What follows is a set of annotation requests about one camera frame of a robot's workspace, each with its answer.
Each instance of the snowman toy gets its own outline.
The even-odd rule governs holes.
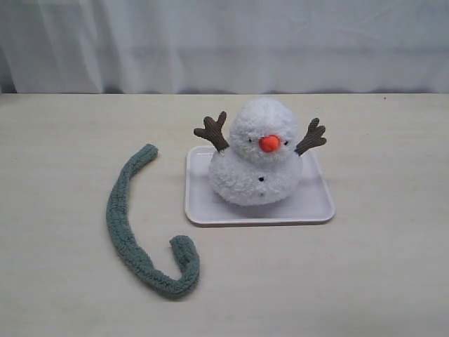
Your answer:
[[[233,121],[228,140],[222,134],[226,117],[226,112],[217,121],[205,117],[204,128],[195,128],[194,135],[216,149],[208,167],[213,190],[239,206],[271,204],[290,196],[302,177],[302,154],[327,142],[318,118],[300,140],[295,115],[272,98],[251,100]]]

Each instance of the white backdrop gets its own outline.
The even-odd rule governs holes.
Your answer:
[[[0,47],[20,93],[449,93],[449,0],[0,0]]]

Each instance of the antler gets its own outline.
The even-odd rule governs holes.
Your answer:
[[[222,134],[222,127],[226,121],[226,112],[222,111],[217,121],[211,117],[204,117],[204,128],[195,128],[194,135],[209,140],[218,152],[229,147]]]
[[[312,119],[309,124],[306,136],[300,141],[298,145],[296,145],[295,152],[299,156],[313,147],[322,146],[327,143],[327,139],[322,137],[322,135],[326,131],[326,127],[324,125],[318,126],[319,122],[320,120],[318,118]]]

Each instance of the plastic tray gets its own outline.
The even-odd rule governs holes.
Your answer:
[[[303,178],[289,198],[264,206],[230,204],[208,182],[208,165],[215,148],[194,147],[187,155],[185,213],[204,227],[225,225],[300,225],[325,223],[335,215],[335,205],[313,150],[303,154]]]

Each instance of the carrot nose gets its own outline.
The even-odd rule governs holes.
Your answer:
[[[275,136],[275,135],[262,137],[259,140],[259,146],[262,149],[262,151],[265,151],[265,152],[276,151],[279,147],[279,144],[281,144],[281,141],[279,140],[279,137]]]

